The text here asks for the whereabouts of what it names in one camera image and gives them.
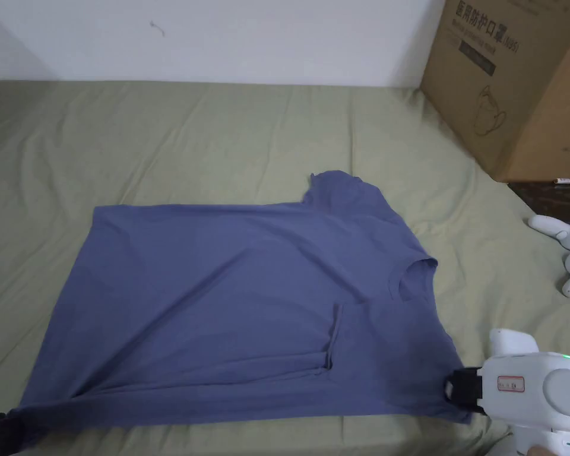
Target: chinese characters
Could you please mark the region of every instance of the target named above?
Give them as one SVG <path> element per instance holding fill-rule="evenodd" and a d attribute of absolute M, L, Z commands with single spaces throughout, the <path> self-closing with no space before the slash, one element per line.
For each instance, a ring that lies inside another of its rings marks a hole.
<path fill-rule="evenodd" d="M 517 53 L 519 42 L 507 33 L 508 28 L 505 24 L 490 20 L 485 13 L 473 8 L 471 4 L 463 0 L 458 2 L 456 16 L 462 18 L 468 25 L 491 36 L 496 43 L 500 43 L 511 52 Z"/>

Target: cardboard box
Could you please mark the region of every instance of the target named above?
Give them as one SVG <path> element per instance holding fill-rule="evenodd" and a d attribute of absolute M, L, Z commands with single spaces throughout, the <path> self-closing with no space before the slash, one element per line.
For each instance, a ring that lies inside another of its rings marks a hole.
<path fill-rule="evenodd" d="M 446 0 L 421 88 L 495 180 L 570 178 L 570 0 Z"/>

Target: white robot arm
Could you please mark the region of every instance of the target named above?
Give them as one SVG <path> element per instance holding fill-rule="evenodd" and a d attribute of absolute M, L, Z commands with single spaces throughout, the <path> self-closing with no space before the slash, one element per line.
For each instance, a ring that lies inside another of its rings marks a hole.
<path fill-rule="evenodd" d="M 446 398 L 512 427 L 490 456 L 525 455 L 541 446 L 570 456 L 570 356 L 540 352 L 529 334 L 490 332 L 492 357 L 478 369 L 454 372 L 445 381 Z"/>
<path fill-rule="evenodd" d="M 546 215 L 535 215 L 528 221 L 528 225 L 538 232 L 556 238 L 560 244 L 570 250 L 570 225 Z"/>

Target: t-shirt sleeve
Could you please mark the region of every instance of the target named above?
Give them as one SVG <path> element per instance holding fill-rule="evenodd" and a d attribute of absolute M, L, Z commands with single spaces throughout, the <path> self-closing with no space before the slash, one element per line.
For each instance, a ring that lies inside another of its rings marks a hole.
<path fill-rule="evenodd" d="M 311 175 L 310 188 L 302 202 L 340 217 L 365 214 L 383 220 L 398 218 L 378 187 L 342 171 Z"/>

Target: white wall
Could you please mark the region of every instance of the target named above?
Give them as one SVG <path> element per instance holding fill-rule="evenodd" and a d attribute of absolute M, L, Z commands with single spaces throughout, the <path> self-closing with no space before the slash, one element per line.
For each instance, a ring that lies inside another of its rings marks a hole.
<path fill-rule="evenodd" d="M 0 79 L 417 86 L 443 3 L 0 0 Z"/>

